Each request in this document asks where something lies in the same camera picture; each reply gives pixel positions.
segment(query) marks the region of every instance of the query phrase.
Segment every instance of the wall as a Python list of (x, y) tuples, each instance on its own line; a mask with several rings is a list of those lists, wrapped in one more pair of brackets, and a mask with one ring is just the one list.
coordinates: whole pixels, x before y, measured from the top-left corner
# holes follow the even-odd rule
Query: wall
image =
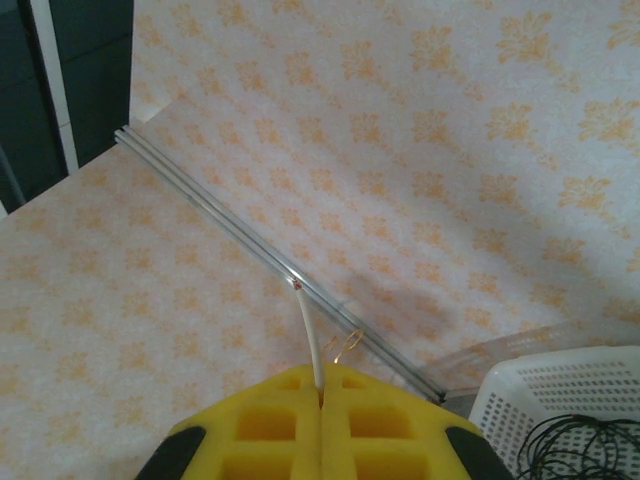
[(629, 0), (137, 2), (132, 115), (472, 386), (521, 352), (640, 342), (639, 35)]

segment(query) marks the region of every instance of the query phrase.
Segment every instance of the floral wallpaper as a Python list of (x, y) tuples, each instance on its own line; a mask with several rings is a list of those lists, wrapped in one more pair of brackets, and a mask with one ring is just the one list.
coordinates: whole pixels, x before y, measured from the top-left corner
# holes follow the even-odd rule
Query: floral wallpaper
[(640, 342), (638, 0), (156, 0), (134, 37), (134, 127), (447, 386)]
[(3, 479), (134, 478), (175, 423), (310, 361), (290, 286), (123, 147), (0, 226)]

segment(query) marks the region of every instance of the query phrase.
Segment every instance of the perforated basket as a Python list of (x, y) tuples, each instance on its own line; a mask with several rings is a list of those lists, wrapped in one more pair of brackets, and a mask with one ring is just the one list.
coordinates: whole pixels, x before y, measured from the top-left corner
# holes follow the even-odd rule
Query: perforated basket
[[(565, 413), (640, 420), (640, 347), (592, 347), (529, 355), (487, 374), (469, 419), (517, 474), (517, 456), (539, 422)], [(633, 432), (640, 436), (640, 428)], [(568, 446), (579, 448), (578, 434)], [(640, 479), (640, 454), (622, 447), (619, 468)]]

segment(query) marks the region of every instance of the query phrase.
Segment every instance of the black cable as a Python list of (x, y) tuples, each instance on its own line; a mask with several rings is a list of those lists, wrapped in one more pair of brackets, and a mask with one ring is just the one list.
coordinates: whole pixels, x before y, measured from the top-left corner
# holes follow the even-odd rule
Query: black cable
[(624, 472), (625, 464), (620, 460), (621, 451), (626, 450), (640, 455), (640, 422), (558, 415), (527, 433), (518, 452), (517, 478), (633, 480)]

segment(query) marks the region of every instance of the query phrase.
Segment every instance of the white cable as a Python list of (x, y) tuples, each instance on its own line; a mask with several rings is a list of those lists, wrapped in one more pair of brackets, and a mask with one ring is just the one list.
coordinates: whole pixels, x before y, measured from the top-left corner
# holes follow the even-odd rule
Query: white cable
[(322, 392), (324, 391), (324, 364), (320, 343), (318, 342), (318, 335), (316, 334), (316, 327), (313, 324), (311, 312), (309, 311), (307, 294), (302, 290), (302, 285), (297, 280), (293, 281), (293, 288), (296, 289), (296, 297), (298, 297), (300, 310), (302, 310), (302, 319), (307, 329), (307, 338), (309, 339), (309, 348), (311, 349), (311, 364), (313, 365), (313, 378), (316, 383), (316, 388)]

